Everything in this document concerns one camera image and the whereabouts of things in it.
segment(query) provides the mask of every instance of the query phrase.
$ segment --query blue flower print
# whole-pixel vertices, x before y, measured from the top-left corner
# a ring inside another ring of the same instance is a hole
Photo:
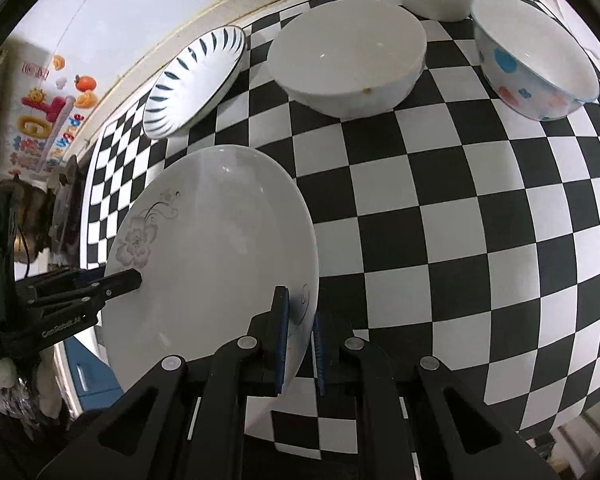
[[[496,62],[503,72],[507,74],[513,74],[516,71],[518,64],[516,60],[511,57],[511,54],[508,54],[499,48],[494,49],[493,53],[496,58]]]

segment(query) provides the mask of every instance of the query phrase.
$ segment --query bowl rim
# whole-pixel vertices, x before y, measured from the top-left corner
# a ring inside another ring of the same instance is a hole
[[[470,16],[471,16],[471,19],[472,19],[472,21],[474,22],[474,27],[475,27],[475,26],[477,26],[477,27],[480,27],[480,29],[482,30],[482,32],[484,33],[484,35],[485,35],[485,36],[487,36],[487,37],[488,37],[488,38],[489,38],[491,41],[493,41],[493,43],[495,43],[495,44],[497,44],[497,45],[499,45],[499,46],[502,46],[502,47],[504,48],[504,46],[503,46],[503,45],[502,45],[502,44],[501,44],[499,41],[496,41],[496,40],[493,38],[493,36],[492,36],[491,34],[489,34],[489,33],[488,33],[486,30],[485,30],[485,28],[484,28],[484,27],[483,27],[483,26],[480,24],[480,21],[479,21],[479,20],[478,20],[478,19],[475,17],[475,15],[474,15],[474,5],[475,5],[475,3],[476,3],[477,1],[478,1],[478,0],[473,0],[473,1],[471,2],[471,11],[470,11]],[[544,12],[542,12],[542,10],[536,9],[536,8],[535,8],[535,7],[533,7],[533,6],[529,6],[529,7],[531,7],[531,8],[532,8],[534,11],[536,11],[536,12],[539,12],[539,13],[540,13],[540,14],[542,14],[543,16],[547,17],[547,19],[549,19],[549,20],[553,21],[553,20],[551,19],[551,17],[550,17],[550,16],[548,16],[547,14],[545,14]],[[580,50],[583,52],[583,54],[586,56],[587,60],[589,60],[589,56],[587,56],[587,53],[584,51],[584,48],[581,46],[581,44],[579,44],[579,43],[578,43],[578,40],[576,40],[576,39],[573,37],[573,35],[572,35],[572,34],[571,34],[571,33],[570,33],[568,30],[567,30],[566,32],[567,32],[567,34],[570,36],[570,38],[571,38],[571,39],[572,39],[572,40],[575,42],[575,44],[577,45],[577,47],[578,47],[578,48],[579,48],[579,49],[580,49]],[[589,98],[589,97],[586,97],[586,98],[585,98],[585,97],[577,97],[577,96],[573,95],[571,92],[568,92],[568,91],[566,91],[566,90],[564,90],[564,89],[560,88],[560,87],[559,87],[557,84],[555,84],[555,83],[552,83],[552,82],[551,82],[551,81],[549,81],[547,78],[545,78],[544,76],[540,75],[538,72],[536,72],[535,70],[533,70],[533,69],[532,69],[532,68],[531,68],[529,65],[527,65],[527,64],[526,64],[524,61],[522,61],[521,59],[517,58],[517,57],[516,57],[516,56],[514,56],[512,53],[510,53],[510,51],[509,51],[509,50],[507,50],[506,48],[504,48],[504,50],[506,50],[506,51],[507,51],[507,53],[508,53],[508,54],[509,54],[509,55],[510,55],[510,56],[511,56],[513,59],[515,59],[515,60],[516,60],[516,62],[520,63],[520,65],[522,65],[522,66],[523,66],[523,67],[525,67],[527,70],[529,70],[529,72],[531,72],[532,74],[534,74],[534,75],[535,75],[537,78],[540,78],[542,81],[544,81],[544,82],[545,82],[545,83],[547,83],[548,85],[551,85],[552,87],[554,87],[554,88],[557,88],[557,89],[558,89],[560,92],[562,92],[562,93],[563,93],[563,94],[565,94],[565,95],[568,95],[569,97],[571,97],[572,99],[575,99],[576,101],[581,101],[581,102],[583,102],[583,103],[592,103],[592,102],[594,102],[594,101],[595,101],[595,100],[596,100],[596,99],[597,99],[597,98],[600,96],[600,82],[598,82],[598,89],[596,90],[596,94],[595,94],[595,96],[594,96],[594,97],[591,97],[591,98]],[[595,75],[596,79],[598,79],[598,76],[596,75],[596,71],[595,71],[595,69],[593,68],[593,63],[592,63],[590,60],[589,60],[589,64],[590,64],[590,66],[591,66],[591,69],[593,70],[593,73],[594,73],[594,75]]]
[[[320,9],[321,7],[324,6],[329,6],[329,5],[333,5],[333,4],[339,4],[339,3],[343,3],[343,2],[353,2],[353,1],[365,1],[365,2],[373,2],[373,4],[383,4],[387,7],[391,7],[391,8],[397,8],[400,9],[403,12],[406,12],[407,14],[409,14],[414,20],[416,20],[416,22],[420,25],[420,28],[418,30],[420,30],[422,32],[421,34],[421,38],[424,40],[424,47],[422,49],[421,54],[418,56],[418,58],[416,60],[414,60],[413,64],[409,67],[409,71],[408,73],[411,73],[415,68],[419,67],[419,66],[423,66],[426,60],[426,56],[427,56],[427,33],[424,29],[424,27],[422,26],[422,23],[420,22],[420,20],[417,19],[417,17],[409,10],[405,9],[402,6],[394,6],[391,4],[388,4],[386,2],[383,1],[378,1],[378,0],[335,0],[334,2],[327,2],[325,4],[322,4],[321,6],[318,7],[314,7],[313,9],[310,9],[306,12],[304,12],[302,15],[310,12],[311,10],[315,10],[315,9]],[[271,47],[269,49],[269,52],[267,53],[267,60],[266,63],[269,62],[269,54],[271,52],[271,49],[273,48],[274,44],[276,43],[276,39],[275,38],[273,40],[273,42],[271,43]],[[283,84],[279,79],[277,79],[274,74],[272,73],[271,70],[269,70],[269,75],[273,78],[273,80],[283,89],[290,89],[293,92],[298,92],[301,94],[305,94],[305,95],[311,95],[311,96],[316,96],[316,97],[325,97],[325,98],[330,98],[330,97],[344,97],[344,96],[350,96],[350,95],[354,95],[354,94],[358,94],[359,92],[363,92],[365,91],[366,87],[360,87],[360,88],[356,88],[353,90],[349,90],[349,91],[343,91],[343,92],[324,92],[324,91],[307,91],[306,89],[299,89],[299,88],[295,88],[294,86],[290,86],[287,84]],[[392,78],[390,81],[385,81],[384,83],[382,83],[379,86],[373,86],[371,88],[375,89],[375,88],[383,88],[387,85],[391,85],[394,84],[398,81],[401,81],[402,79],[404,79],[405,77],[407,77],[408,74],[403,74],[400,77],[394,77]]]
[[[147,98],[147,101],[151,98],[151,95],[153,94],[156,85],[158,84],[158,82],[160,81],[160,78],[164,75],[164,73],[169,69],[169,67],[171,66],[171,64],[176,61],[176,58],[180,57],[181,54],[186,54],[187,49],[192,46],[194,43],[196,43],[200,38],[202,38],[203,36],[206,36],[207,34],[209,34],[210,32],[216,32],[217,30],[221,30],[224,28],[235,28],[238,30],[238,33],[242,36],[242,47],[240,48],[240,54],[238,55],[238,57],[236,58],[234,64],[232,65],[231,69],[229,70],[226,78],[224,78],[224,81],[222,81],[222,83],[220,83],[220,85],[218,85],[218,88],[216,89],[215,92],[213,92],[210,96],[209,99],[207,99],[205,101],[205,103],[200,107],[200,109],[195,112],[189,119],[187,119],[186,121],[184,121],[182,124],[180,124],[179,126],[174,127],[173,130],[171,130],[170,132],[166,133],[166,134],[160,134],[158,136],[154,136],[151,134],[148,134],[146,132],[146,130],[144,129],[144,120],[145,120],[145,115],[146,115],[146,106],[144,107],[144,109],[142,110],[142,133],[149,139],[151,140],[161,140],[161,139],[165,139],[167,137],[169,137],[170,135],[173,135],[176,131],[178,131],[179,129],[183,128],[184,126],[190,125],[193,126],[193,124],[191,124],[193,121],[195,121],[199,115],[205,110],[205,107],[213,100],[213,98],[218,94],[219,91],[221,91],[222,88],[224,88],[224,86],[226,85],[227,81],[229,81],[229,79],[231,78],[231,76],[234,74],[234,71],[236,70],[237,66],[240,65],[240,62],[242,61],[242,56],[244,55],[244,51],[247,47],[247,35],[244,31],[243,28],[238,27],[237,25],[232,25],[232,24],[228,24],[228,25],[221,25],[221,27],[216,27],[216,28],[212,28],[208,31],[206,31],[204,34],[200,34],[195,40],[191,41],[191,43],[189,43],[187,46],[185,46],[181,51],[179,51],[179,53],[177,53],[173,59],[170,60],[170,62],[168,62],[163,69],[160,71],[160,75],[155,79],[154,84],[151,86],[151,90],[149,90],[149,96]]]

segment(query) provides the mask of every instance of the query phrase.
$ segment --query black and white checkered surface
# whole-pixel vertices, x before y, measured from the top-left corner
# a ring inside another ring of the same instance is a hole
[[[330,1],[247,27],[243,72],[188,132],[147,139],[147,94],[104,128],[85,206],[88,266],[106,262],[164,168],[213,144],[253,146],[296,179],[310,210],[318,309],[397,358],[441,358],[525,438],[577,416],[600,400],[600,98],[563,120],[528,120],[485,81],[470,20],[422,20],[427,69],[405,101],[371,118],[326,117],[290,102],[264,61],[290,20]],[[308,354],[253,434],[316,458],[355,452],[353,403],[316,399],[313,377]]]

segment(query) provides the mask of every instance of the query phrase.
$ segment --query checkered tablecloth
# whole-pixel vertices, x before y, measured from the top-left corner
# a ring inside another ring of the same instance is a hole
[[[106,262],[134,200],[169,165],[213,144],[253,146],[308,205],[319,310],[396,358],[441,358],[525,438],[566,422],[600,400],[600,98],[528,120],[485,81],[470,20],[422,19],[427,69],[404,102],[360,120],[321,115],[289,101],[264,62],[287,23],[330,1],[246,27],[243,71],[188,132],[147,139],[147,94],[104,128],[84,205],[88,267]],[[316,399],[313,377],[309,353],[253,433],[305,456],[355,452],[353,403]]]

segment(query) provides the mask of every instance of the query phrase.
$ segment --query floral bowl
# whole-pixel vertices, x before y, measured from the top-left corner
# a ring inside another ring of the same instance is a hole
[[[521,0],[474,0],[472,17],[484,76],[515,111],[551,121],[598,98],[587,54],[544,12]]]

